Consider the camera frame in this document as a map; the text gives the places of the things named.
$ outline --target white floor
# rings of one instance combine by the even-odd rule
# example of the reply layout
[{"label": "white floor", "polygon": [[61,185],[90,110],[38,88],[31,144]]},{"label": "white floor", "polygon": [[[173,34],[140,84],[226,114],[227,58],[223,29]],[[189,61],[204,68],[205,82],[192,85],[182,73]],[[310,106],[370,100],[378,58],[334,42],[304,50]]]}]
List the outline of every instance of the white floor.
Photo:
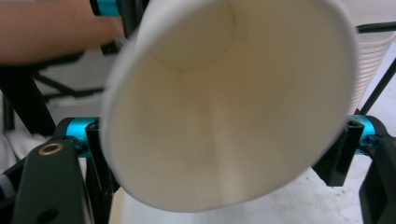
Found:
[{"label": "white floor", "polygon": [[[396,57],[396,44],[378,70],[372,86],[363,97],[363,102],[374,85]],[[51,68],[44,74],[76,89],[104,85],[114,57],[103,58],[100,52],[88,52],[78,63]],[[40,86],[44,92],[51,92]],[[66,117],[100,116],[101,95],[83,100],[62,99],[49,104],[49,110],[58,122]],[[389,132],[396,136],[396,78],[378,99],[370,115],[381,119]],[[115,202],[115,215],[111,223],[149,224],[258,224],[258,223],[362,223],[359,188],[371,160],[355,156],[346,183],[341,188],[329,188],[308,169],[282,189],[249,203],[198,214],[177,214],[148,207],[127,194],[119,194]]]}]

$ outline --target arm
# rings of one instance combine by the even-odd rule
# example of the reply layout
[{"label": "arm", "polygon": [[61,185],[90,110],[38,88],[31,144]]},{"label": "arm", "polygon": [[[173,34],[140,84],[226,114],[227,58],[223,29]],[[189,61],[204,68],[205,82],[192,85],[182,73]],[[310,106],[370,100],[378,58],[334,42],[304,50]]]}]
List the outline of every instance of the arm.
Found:
[{"label": "arm", "polygon": [[120,36],[120,18],[94,16],[88,0],[0,2],[0,64],[36,63]]}]

